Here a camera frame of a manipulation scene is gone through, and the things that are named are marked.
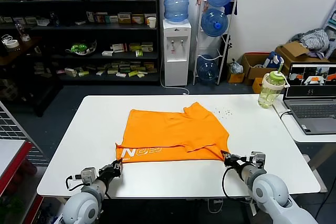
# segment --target bottle lid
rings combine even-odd
[[[282,73],[278,73],[278,71],[272,71],[269,74],[269,77],[273,80],[273,81],[283,81],[285,78],[283,77]]]
[[[214,23],[214,27],[215,27],[215,29],[219,30],[219,29],[222,28],[222,25],[221,25],[221,23],[219,23],[219,22],[215,22],[215,23]]]

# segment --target laptop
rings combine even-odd
[[[283,101],[306,135],[336,134],[336,63],[292,63]]]

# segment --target orange t-shirt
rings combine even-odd
[[[131,110],[117,159],[124,163],[224,160],[229,134],[218,119],[199,103],[184,113]]]

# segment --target laptop screen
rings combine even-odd
[[[336,97],[336,63],[292,63],[287,80],[285,99]]]

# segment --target green water bottle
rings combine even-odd
[[[258,104],[265,109],[272,106],[274,99],[280,94],[284,87],[288,87],[288,85],[286,85],[286,77],[280,72],[281,68],[282,65],[280,65],[278,71],[272,71],[264,75]]]

